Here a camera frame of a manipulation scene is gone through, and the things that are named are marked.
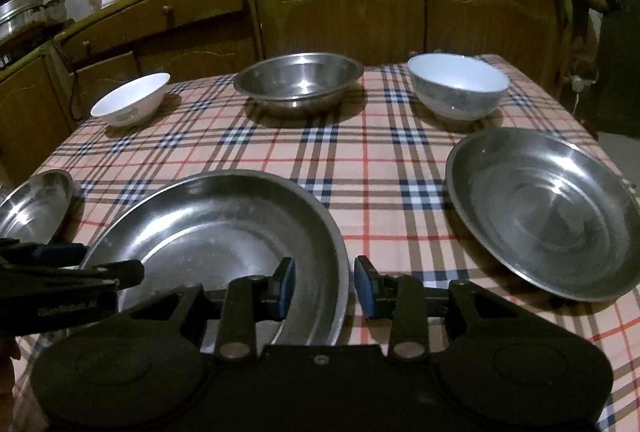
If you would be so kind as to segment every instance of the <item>table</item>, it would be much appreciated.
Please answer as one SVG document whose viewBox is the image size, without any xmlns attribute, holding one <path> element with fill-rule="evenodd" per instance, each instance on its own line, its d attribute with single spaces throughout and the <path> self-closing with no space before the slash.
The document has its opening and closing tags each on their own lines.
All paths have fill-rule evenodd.
<svg viewBox="0 0 640 432">
<path fill-rule="evenodd" d="M 591 136 L 538 85 L 498 56 L 483 57 L 511 79 L 498 111 L 482 126 L 539 129 L 563 137 L 605 161 Z M 612 397 L 600 427 L 640 430 L 640 293 L 615 303 L 558 303 L 512 274 L 470 235 L 444 187 L 445 164 L 463 137 L 434 118 L 411 92 L 404 64 L 366 71 L 362 92 L 335 112 L 309 122 L 281 122 L 245 101 L 233 75 L 176 84 L 156 118 L 143 128 L 84 123 L 43 164 L 68 170 L 84 196 L 66 238 L 91 243 L 127 208 L 167 182 L 202 171 L 262 170 L 290 177 L 312 192 L 340 227 L 351 259 L 367 255 L 380 272 L 411 272 L 431 287 L 466 278 L 586 337 L 614 368 Z M 386 322 L 367 323 L 352 299 L 340 340 L 388 340 Z M 431 347 L 446 344 L 431 326 Z M 42 342 L 20 341 L 16 430 L 35 430 L 28 390 L 31 351 Z"/>
</svg>

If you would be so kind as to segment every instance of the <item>metal pot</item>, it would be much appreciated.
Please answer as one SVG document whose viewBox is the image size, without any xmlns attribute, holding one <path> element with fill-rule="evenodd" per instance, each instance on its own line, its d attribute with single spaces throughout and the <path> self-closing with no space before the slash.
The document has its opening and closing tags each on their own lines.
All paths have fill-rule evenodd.
<svg viewBox="0 0 640 432">
<path fill-rule="evenodd" d="M 24 28 L 45 20 L 44 0 L 0 0 L 0 44 Z"/>
</svg>

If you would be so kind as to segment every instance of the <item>screw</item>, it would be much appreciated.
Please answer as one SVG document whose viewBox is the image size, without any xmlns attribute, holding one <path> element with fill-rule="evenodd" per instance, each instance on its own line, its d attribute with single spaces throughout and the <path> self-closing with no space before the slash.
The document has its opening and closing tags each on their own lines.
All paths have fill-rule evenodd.
<svg viewBox="0 0 640 432">
<path fill-rule="evenodd" d="M 326 354 L 318 354 L 317 356 L 314 356 L 314 363 L 316 365 L 326 365 L 329 363 L 329 356 Z"/>
<path fill-rule="evenodd" d="M 220 356 L 226 360 L 241 360 L 251 353 L 251 348 L 242 342 L 229 342 L 220 347 Z"/>
<path fill-rule="evenodd" d="M 394 354 L 403 360 L 415 360 L 424 354 L 424 345 L 418 342 L 400 342 L 394 347 Z"/>
</svg>

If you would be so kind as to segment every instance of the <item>wooden drawer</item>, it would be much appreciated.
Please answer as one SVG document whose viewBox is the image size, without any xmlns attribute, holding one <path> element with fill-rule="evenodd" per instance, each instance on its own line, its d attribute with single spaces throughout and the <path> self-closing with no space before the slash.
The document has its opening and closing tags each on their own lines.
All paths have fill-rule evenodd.
<svg viewBox="0 0 640 432">
<path fill-rule="evenodd" d="M 143 74 L 168 72 L 171 82 L 239 72 L 257 61 L 249 14 L 212 18 L 134 44 Z"/>
<path fill-rule="evenodd" d="M 547 92 L 559 69 L 555 0 L 427 0 L 427 51 L 499 54 Z"/>
<path fill-rule="evenodd" d="M 44 58 L 0 83 L 0 161 L 15 186 L 26 181 L 70 134 Z"/>
<path fill-rule="evenodd" d="M 140 77 L 133 52 L 95 63 L 78 70 L 77 96 L 74 112 L 88 118 L 93 106 L 120 85 Z"/>
<path fill-rule="evenodd" d="M 62 42 L 62 51 L 72 62 L 78 63 L 126 42 L 122 16 L 116 13 Z"/>
<path fill-rule="evenodd" d="M 207 18 L 241 11 L 244 0 L 145 0 L 121 12 L 127 41 L 133 42 Z"/>
<path fill-rule="evenodd" d="M 381 65 L 424 52 L 424 0 L 257 0 L 257 7 L 267 58 L 320 50 Z"/>
</svg>

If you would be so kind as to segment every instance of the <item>light blue bowl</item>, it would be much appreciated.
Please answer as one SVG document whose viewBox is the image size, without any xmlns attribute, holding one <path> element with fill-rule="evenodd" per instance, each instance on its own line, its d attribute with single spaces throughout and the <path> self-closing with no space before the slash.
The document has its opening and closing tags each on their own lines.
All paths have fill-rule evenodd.
<svg viewBox="0 0 640 432">
<path fill-rule="evenodd" d="M 509 88 L 505 73 L 469 56 L 433 52 L 414 56 L 407 65 L 415 95 L 445 120 L 482 119 Z"/>
</svg>

